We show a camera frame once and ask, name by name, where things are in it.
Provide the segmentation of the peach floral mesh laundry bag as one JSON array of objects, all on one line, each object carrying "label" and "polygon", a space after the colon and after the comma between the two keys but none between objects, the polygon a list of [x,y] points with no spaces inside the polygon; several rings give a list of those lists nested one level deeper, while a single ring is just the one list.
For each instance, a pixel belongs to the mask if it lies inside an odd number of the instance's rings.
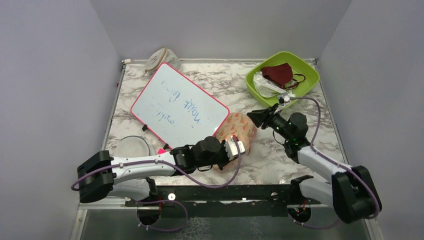
[{"label": "peach floral mesh laundry bag", "polygon": [[243,142],[245,155],[249,155],[253,141],[257,134],[257,127],[252,120],[243,113],[232,112],[228,115],[224,123],[217,129],[214,136],[219,140],[227,140],[236,136]]}]

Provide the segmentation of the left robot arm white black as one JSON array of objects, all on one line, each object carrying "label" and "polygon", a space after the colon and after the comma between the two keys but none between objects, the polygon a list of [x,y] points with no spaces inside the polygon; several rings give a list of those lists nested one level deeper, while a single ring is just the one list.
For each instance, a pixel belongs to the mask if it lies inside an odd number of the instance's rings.
[{"label": "left robot arm white black", "polygon": [[198,143],[175,147],[158,155],[145,157],[111,156],[101,150],[77,167],[77,180],[71,190],[79,193],[80,203],[93,203],[112,194],[120,183],[151,177],[186,176],[206,167],[225,167],[240,160],[245,153],[242,141],[232,136],[218,140],[208,136]]}]

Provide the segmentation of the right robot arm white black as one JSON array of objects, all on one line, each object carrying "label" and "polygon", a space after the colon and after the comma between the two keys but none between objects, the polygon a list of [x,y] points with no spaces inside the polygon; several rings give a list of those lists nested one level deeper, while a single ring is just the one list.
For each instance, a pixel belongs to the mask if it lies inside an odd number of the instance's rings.
[{"label": "right robot arm white black", "polygon": [[271,128],[284,138],[286,155],[297,164],[313,170],[326,181],[303,176],[292,180],[288,190],[289,199],[300,204],[307,198],[314,199],[334,209],[338,218],[350,224],[361,219],[377,216],[382,203],[368,169],[340,163],[319,152],[306,134],[309,130],[307,117],[299,112],[284,119],[277,113],[278,105],[247,113],[254,125],[261,129]]}]

